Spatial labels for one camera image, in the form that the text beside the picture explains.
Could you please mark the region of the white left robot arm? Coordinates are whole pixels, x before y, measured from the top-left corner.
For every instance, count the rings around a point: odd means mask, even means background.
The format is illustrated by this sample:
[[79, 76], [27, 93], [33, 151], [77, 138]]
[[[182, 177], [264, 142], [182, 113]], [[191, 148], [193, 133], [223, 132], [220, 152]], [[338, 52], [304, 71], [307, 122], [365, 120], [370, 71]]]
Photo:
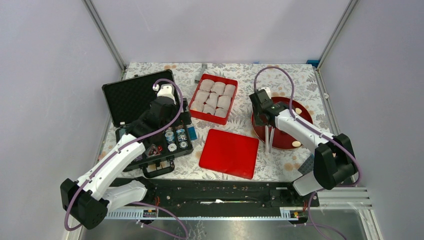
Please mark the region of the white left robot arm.
[[66, 211], [63, 225], [67, 231], [93, 229], [108, 212], [127, 204], [140, 202], [148, 206], [154, 202], [154, 190], [137, 180], [109, 188], [136, 157], [154, 144], [158, 135], [180, 120], [184, 109], [181, 89], [164, 78], [157, 80], [152, 89], [157, 95], [149, 110], [131, 124], [115, 147], [78, 179], [67, 178], [61, 183], [61, 204]]

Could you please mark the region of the silver tweezers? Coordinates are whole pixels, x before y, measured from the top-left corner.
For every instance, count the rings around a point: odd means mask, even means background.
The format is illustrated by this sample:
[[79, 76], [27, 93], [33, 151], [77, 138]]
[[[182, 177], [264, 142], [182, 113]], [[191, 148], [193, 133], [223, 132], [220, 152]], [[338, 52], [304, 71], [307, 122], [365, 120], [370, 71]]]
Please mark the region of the silver tweezers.
[[264, 127], [265, 132], [265, 154], [268, 155], [271, 153], [273, 148], [273, 140], [274, 140], [274, 134], [275, 134], [275, 128], [272, 126], [266, 125]]

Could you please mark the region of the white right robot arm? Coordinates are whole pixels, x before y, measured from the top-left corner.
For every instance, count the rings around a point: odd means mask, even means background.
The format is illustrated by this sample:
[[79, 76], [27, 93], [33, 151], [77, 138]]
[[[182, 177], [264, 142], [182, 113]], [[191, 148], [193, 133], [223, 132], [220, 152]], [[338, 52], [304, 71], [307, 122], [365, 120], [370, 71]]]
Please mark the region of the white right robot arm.
[[299, 206], [308, 194], [331, 190], [359, 171], [346, 135], [322, 131], [295, 113], [292, 104], [273, 102], [264, 89], [256, 90], [249, 99], [257, 125], [285, 132], [313, 153], [313, 170], [294, 180], [286, 193], [291, 205]]

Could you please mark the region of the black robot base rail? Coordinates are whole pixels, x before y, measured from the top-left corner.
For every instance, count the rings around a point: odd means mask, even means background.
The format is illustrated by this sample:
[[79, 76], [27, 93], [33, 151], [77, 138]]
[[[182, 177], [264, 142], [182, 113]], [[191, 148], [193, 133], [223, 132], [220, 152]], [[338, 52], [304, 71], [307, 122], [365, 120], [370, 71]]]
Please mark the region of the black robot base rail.
[[317, 196], [293, 200], [287, 182], [135, 178], [147, 188], [143, 203], [183, 218], [278, 218], [281, 209], [319, 207]]

